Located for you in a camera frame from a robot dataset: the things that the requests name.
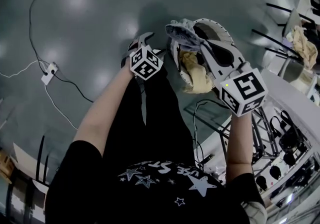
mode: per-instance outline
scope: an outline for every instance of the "brown object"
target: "brown object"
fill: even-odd
[[[0,175],[11,184],[10,177],[15,169],[15,165],[12,162],[8,154],[1,149],[0,150]]]

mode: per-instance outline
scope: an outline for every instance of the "green floor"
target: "green floor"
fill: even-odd
[[[0,71],[4,74],[14,74],[36,60],[28,35],[31,1],[0,0]],[[164,26],[171,20],[208,18],[219,22],[245,58],[258,67],[264,48],[251,29],[280,38],[276,22],[284,23],[286,18],[282,12],[268,9],[266,2],[294,8],[299,0],[37,0],[32,12],[32,37],[40,57],[56,62],[63,74],[94,100],[119,70],[122,54],[135,35],[155,32],[152,46],[163,48],[167,42]],[[183,109],[214,95],[183,93],[183,81],[168,57],[165,66],[183,118],[193,133],[192,116]],[[75,130],[50,102],[41,76],[39,67],[33,64],[13,78],[0,77],[0,97],[4,98],[0,121],[7,119],[0,131],[0,145],[14,156],[14,142],[37,158],[44,134],[42,163],[49,154],[50,181]],[[74,86],[56,79],[48,91],[56,105],[79,126],[91,104]],[[228,116],[225,110],[208,108],[221,123]],[[198,130],[200,142],[213,132],[201,123]]]

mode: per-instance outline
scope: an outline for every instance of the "white power strip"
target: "white power strip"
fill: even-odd
[[[44,84],[45,84],[46,86],[49,84],[49,82],[51,81],[51,79],[54,77],[54,74],[52,74],[52,71],[54,71],[54,73],[57,73],[57,71],[58,71],[58,67],[57,67],[57,65],[56,65],[54,62],[52,62],[52,63],[48,66],[47,70],[45,71],[45,72],[48,73],[48,75],[43,75],[43,76],[41,77],[42,82],[44,82]]]

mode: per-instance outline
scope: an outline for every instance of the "t-shirt sleeve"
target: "t-shirt sleeve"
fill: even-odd
[[[252,173],[244,173],[226,185],[229,198],[241,204],[250,223],[265,224],[267,211],[262,200],[255,177]]]
[[[50,184],[45,223],[95,223],[102,156],[86,141],[73,142]]]

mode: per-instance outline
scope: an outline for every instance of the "laundry basket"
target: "laundry basket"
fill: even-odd
[[[217,40],[224,42],[226,44],[234,46],[234,40],[231,35],[227,32],[227,30],[221,26],[218,22],[207,18],[200,18],[194,21],[193,29],[198,37],[206,40]],[[170,50],[172,57],[174,59],[175,65],[179,70],[179,73],[182,79],[190,86],[194,87],[192,78],[190,77],[188,71],[185,69],[184,65],[180,62],[180,44],[172,40],[170,44]],[[214,80],[213,74],[209,71],[206,66],[206,63],[203,64],[206,69],[206,74]]]

